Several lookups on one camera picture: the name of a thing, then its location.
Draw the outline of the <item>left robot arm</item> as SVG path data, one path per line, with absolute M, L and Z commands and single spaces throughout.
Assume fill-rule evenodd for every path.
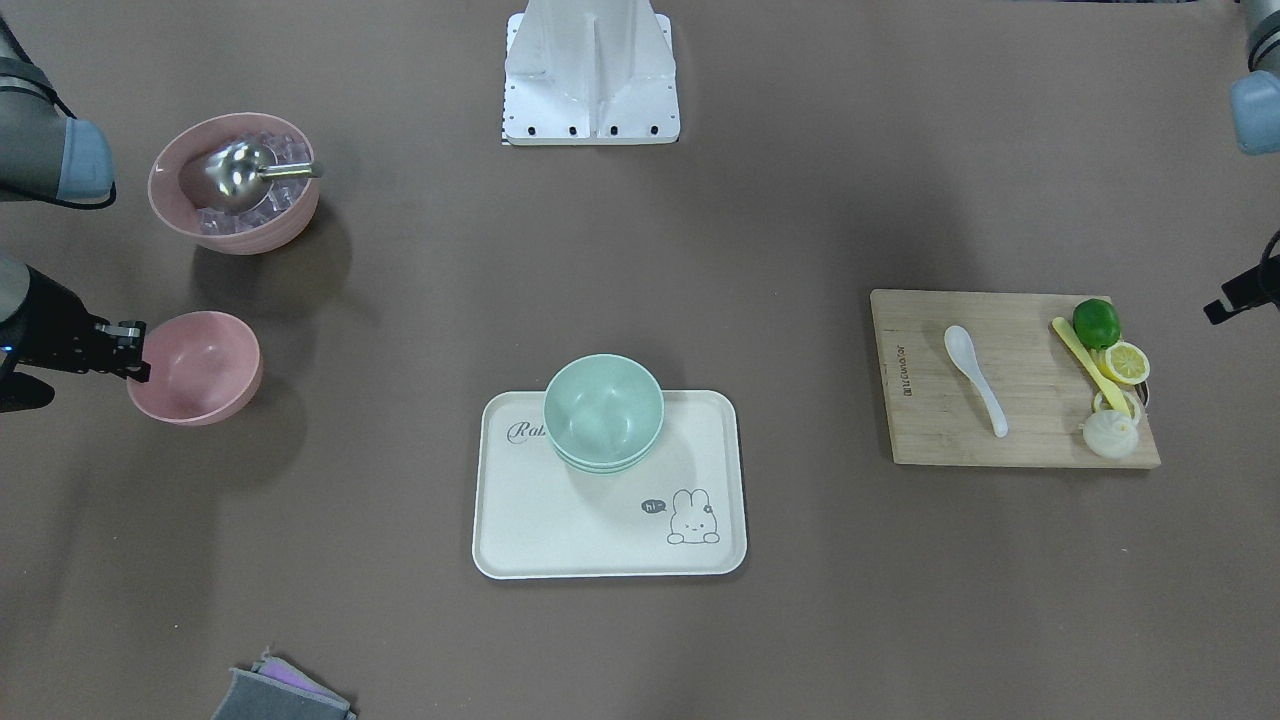
M 1230 88 L 1238 147 L 1249 156 L 1279 151 L 1279 3 L 1242 1 L 1245 13 L 1248 73 Z M 1221 295 L 1203 307 L 1210 324 L 1220 325 L 1256 307 L 1279 307 L 1279 233 L 1266 242 L 1260 260 L 1221 286 Z

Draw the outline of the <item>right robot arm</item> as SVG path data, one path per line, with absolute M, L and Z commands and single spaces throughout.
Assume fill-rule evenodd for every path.
M 113 154 L 102 131 L 61 100 L 8 23 L 1 51 L 3 201 L 38 201 L 97 210 L 116 200 Z M 46 407 L 46 382 L 20 365 L 73 374 L 110 374 L 145 383 L 145 322 L 113 323 L 42 272 L 1 259 L 1 410 Z

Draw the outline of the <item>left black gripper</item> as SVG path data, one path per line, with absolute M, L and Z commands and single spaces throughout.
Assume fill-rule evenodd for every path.
M 1203 307 L 1211 325 L 1220 325 L 1256 307 L 1279 310 L 1279 232 L 1265 245 L 1260 260 L 1222 283 L 1221 295 Z

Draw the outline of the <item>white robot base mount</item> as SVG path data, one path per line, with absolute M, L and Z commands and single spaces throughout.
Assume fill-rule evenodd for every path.
M 649 1 L 530 1 L 506 23 L 509 146 L 678 141 L 672 23 Z

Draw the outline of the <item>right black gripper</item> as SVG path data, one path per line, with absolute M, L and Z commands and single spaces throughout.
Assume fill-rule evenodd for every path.
M 28 265 L 3 266 L 1 411 L 45 407 L 55 391 L 18 372 L 19 365 L 86 374 L 96 372 L 147 383 L 143 322 L 96 316 L 64 286 Z

